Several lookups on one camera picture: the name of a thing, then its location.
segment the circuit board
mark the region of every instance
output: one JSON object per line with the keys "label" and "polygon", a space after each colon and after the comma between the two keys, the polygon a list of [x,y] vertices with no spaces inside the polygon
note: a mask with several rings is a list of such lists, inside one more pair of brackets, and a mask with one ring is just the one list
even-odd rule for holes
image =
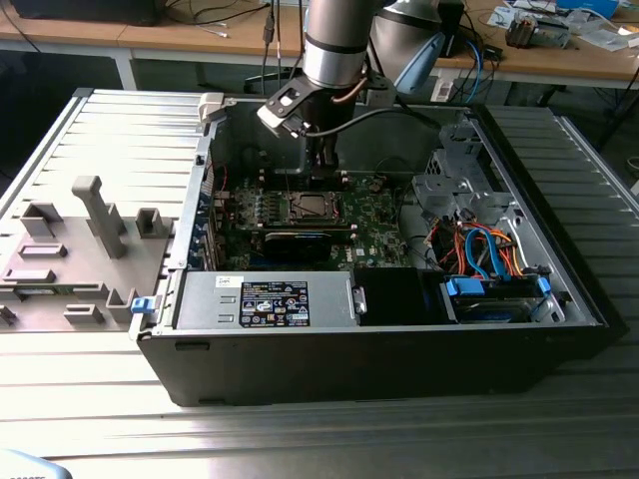
{"label": "circuit board", "polygon": [[[377,186],[374,177],[356,177],[340,192],[265,191],[247,184],[233,188],[233,201],[226,214],[230,220],[224,221],[221,228],[226,240],[223,268],[352,270],[408,266],[408,256],[395,223],[392,190]],[[267,260],[256,243],[256,238],[263,236],[260,230],[266,222],[282,231],[287,229],[288,222],[298,228],[311,222],[319,231],[329,231],[333,238],[329,258],[299,263]],[[313,230],[314,226],[305,229]]]}

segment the black cable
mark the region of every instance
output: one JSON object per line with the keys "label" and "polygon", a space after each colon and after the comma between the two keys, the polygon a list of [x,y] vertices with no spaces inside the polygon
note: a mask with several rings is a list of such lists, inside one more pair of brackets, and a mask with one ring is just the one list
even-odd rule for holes
{"label": "black cable", "polygon": [[278,17],[276,20],[276,28],[278,30],[278,90],[282,87],[282,29],[280,27],[280,0],[276,0],[278,6]]}
{"label": "black cable", "polygon": [[617,108],[616,101],[612,97],[609,97],[605,90],[601,88],[593,88],[593,91],[599,97],[599,100],[605,103],[609,108],[613,110]]}
{"label": "black cable", "polygon": [[7,20],[9,21],[9,23],[13,25],[13,28],[18,30],[18,33],[22,36],[22,38],[24,38],[27,41],[27,43],[29,43],[29,45],[31,45],[36,52],[42,53],[40,49],[36,47],[36,44],[33,43],[31,39],[29,39],[29,37],[27,37],[27,35],[22,30],[20,30],[20,28],[13,22],[13,20],[11,20],[11,17],[9,17],[9,14],[7,14],[7,11],[4,8],[4,2],[1,0],[0,0],[0,8],[2,8],[2,13],[4,13],[4,16],[7,17]]}
{"label": "black cable", "polygon": [[173,17],[169,14],[169,10],[167,10],[165,13],[167,15],[167,17],[169,17],[169,19],[173,20],[176,23],[181,23],[183,25],[192,25],[192,26],[198,26],[198,25],[211,25],[212,23],[220,23],[220,22],[225,22],[227,20],[231,20],[232,18],[236,18],[236,17],[240,17],[242,15],[247,15],[249,13],[254,13],[254,12],[259,12],[260,10],[264,10],[265,8],[269,8],[271,6],[270,3],[265,3],[264,5],[260,5],[259,7],[256,8],[252,8],[250,10],[245,10],[243,12],[238,12],[238,13],[234,13],[233,15],[229,15],[227,17],[223,17],[223,18],[216,18],[215,20],[207,20],[206,22],[185,22],[183,20],[180,20],[179,18]]}
{"label": "black cable", "polygon": [[[489,82],[488,85],[485,85],[483,88],[478,89],[475,92],[475,97],[478,95],[481,95],[482,93],[484,93],[486,90],[488,90],[488,92],[490,92],[490,89],[492,88],[492,84],[494,83],[494,78],[495,78],[495,72],[497,71],[497,69],[499,68],[499,63],[497,63],[497,65],[495,65],[495,63],[492,60],[488,60],[490,62],[490,65],[492,66],[492,71],[490,72],[490,75],[488,75],[486,78],[484,78],[483,80],[481,80],[479,82],[479,86],[481,86],[482,84],[484,84],[485,82]],[[459,90],[461,90],[461,94],[462,94],[462,98],[463,95],[470,95],[470,92],[467,92],[466,90],[464,90],[461,87],[457,88],[454,85],[452,86],[452,88],[455,89],[455,93],[453,94],[452,98],[449,101],[452,101],[452,99],[455,97],[455,95],[457,93],[459,93]]]}
{"label": "black cable", "polygon": [[470,31],[472,32],[472,36],[474,37],[475,45],[477,46],[479,51],[483,50],[483,39],[481,38],[481,35],[479,35],[477,30],[475,30],[475,25],[474,23],[472,23],[472,18],[470,18],[470,15],[468,15],[468,12],[466,12],[465,10],[463,11],[463,14],[468,19],[468,23],[470,24]]}
{"label": "black cable", "polygon": [[418,112],[414,112],[413,110],[399,110],[397,108],[380,108],[378,110],[373,110],[371,112],[367,112],[364,113],[363,115],[359,115],[358,117],[353,118],[352,120],[339,125],[338,127],[332,128],[330,130],[325,130],[323,132],[305,132],[303,133],[304,136],[306,136],[307,138],[322,138],[322,137],[329,137],[331,135],[335,135],[339,132],[343,132],[344,130],[347,130],[348,128],[363,122],[364,120],[367,120],[369,118],[372,117],[376,117],[377,115],[383,115],[385,113],[399,113],[402,115],[408,115],[410,117],[416,118],[418,120],[420,120],[422,123],[424,123],[425,125],[427,125],[429,128],[433,128],[436,130],[440,130],[441,129],[441,125],[439,125],[439,123],[435,122],[434,120],[432,120],[431,118],[426,117],[425,115],[422,115]]}
{"label": "black cable", "polygon": [[296,62],[293,64],[293,67],[291,68],[291,73],[289,74],[289,80],[292,80],[293,77],[296,75],[296,68],[298,67],[298,65],[302,61],[302,58],[304,57],[304,14],[303,14],[302,0],[298,0],[298,8],[299,8],[299,15],[300,15],[300,18],[299,18],[300,20],[300,54],[298,55]]}
{"label": "black cable", "polygon": [[227,5],[222,5],[221,7],[207,7],[207,8],[203,8],[201,10],[198,10],[194,15],[193,15],[193,21],[196,22],[198,20],[198,17],[204,13],[207,12],[214,12],[216,10],[224,10],[226,8],[231,8],[233,7],[236,3],[238,3],[240,0],[233,0],[231,3],[227,4]]}
{"label": "black cable", "polygon": [[269,44],[265,44],[264,46],[264,56],[262,57],[262,77],[260,78],[260,83],[262,84],[262,96],[266,94],[266,86],[264,82],[264,75],[267,69],[267,57],[269,56]]}
{"label": "black cable", "polygon": [[273,10],[274,9],[273,2],[270,4],[270,7],[271,9],[269,10],[269,13],[267,15],[267,21],[264,26],[264,34],[262,36],[262,39],[264,40],[264,56],[262,57],[262,78],[261,78],[262,95],[266,94],[264,75],[267,68],[267,57],[269,56],[269,45],[273,43],[273,37],[275,33],[275,28],[276,28],[276,19],[275,19],[275,14]]}
{"label": "black cable", "polygon": [[625,100],[626,95],[628,95],[628,92],[630,91],[630,89],[634,85],[635,81],[637,80],[637,76],[639,76],[639,67],[637,67],[637,70],[635,71],[635,74],[632,76],[632,80],[630,80],[630,83],[628,84],[626,89],[623,91],[623,94],[621,95],[621,98],[617,102],[617,106],[615,108],[615,111],[619,110],[619,107],[621,106],[621,104]]}
{"label": "black cable", "polygon": [[375,44],[372,43],[372,37],[368,37],[368,44],[370,45],[370,53],[372,53],[372,60],[375,62],[377,73],[379,73],[379,75],[381,75],[382,77],[385,77],[385,75],[383,74],[383,68],[381,68],[381,62],[379,61],[379,57],[377,56]]}
{"label": "black cable", "polygon": [[623,94],[621,95],[621,98],[619,98],[619,102],[617,103],[614,110],[615,116],[613,117],[611,122],[606,126],[606,129],[601,134],[601,137],[599,137],[599,141],[595,145],[595,148],[597,151],[600,152],[603,149],[603,147],[606,146],[606,144],[615,134],[617,129],[621,126],[621,124],[625,121],[625,119],[632,113],[632,111],[635,109],[637,104],[639,104],[639,93],[637,93],[635,97],[632,99],[632,101],[628,104],[628,106],[624,107],[621,110],[621,112],[619,112],[619,109],[623,105],[623,102],[626,96],[628,95],[628,92],[630,92],[630,89],[634,85],[638,76],[639,76],[639,67],[637,67],[635,74],[632,76],[632,80],[630,80],[630,83],[624,90]]}

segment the connector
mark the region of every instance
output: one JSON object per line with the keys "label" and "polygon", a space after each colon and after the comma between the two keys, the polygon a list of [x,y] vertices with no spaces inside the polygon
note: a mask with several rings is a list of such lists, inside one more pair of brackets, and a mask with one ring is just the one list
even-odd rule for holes
{"label": "connector", "polygon": [[273,43],[275,32],[276,32],[276,17],[273,13],[273,10],[271,10],[269,15],[267,15],[267,23],[264,26],[264,34],[262,35],[262,39],[264,40],[265,45],[271,45]]}

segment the motherboard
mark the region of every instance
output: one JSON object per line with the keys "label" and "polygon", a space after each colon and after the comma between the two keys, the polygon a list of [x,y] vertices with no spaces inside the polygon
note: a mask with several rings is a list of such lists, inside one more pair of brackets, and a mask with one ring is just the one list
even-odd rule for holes
{"label": "motherboard", "polygon": [[217,194],[217,269],[352,270],[409,265],[396,224],[397,190],[375,176],[335,191],[247,181]]}

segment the power supply label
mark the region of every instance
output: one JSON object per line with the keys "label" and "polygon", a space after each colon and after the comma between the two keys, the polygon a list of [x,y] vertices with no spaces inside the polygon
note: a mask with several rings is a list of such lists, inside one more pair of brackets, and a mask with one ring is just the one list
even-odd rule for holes
{"label": "power supply label", "polygon": [[311,325],[309,284],[293,282],[243,282],[242,327],[297,327]]}

